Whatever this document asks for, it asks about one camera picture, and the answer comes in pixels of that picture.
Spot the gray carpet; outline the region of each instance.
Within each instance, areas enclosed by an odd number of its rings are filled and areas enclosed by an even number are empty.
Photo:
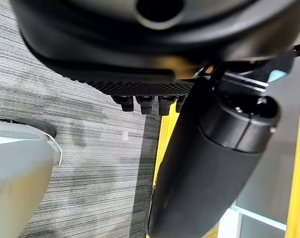
[[[0,117],[51,122],[64,151],[21,238],[145,237],[160,117],[135,108],[124,113],[110,96],[44,67],[0,0]]]

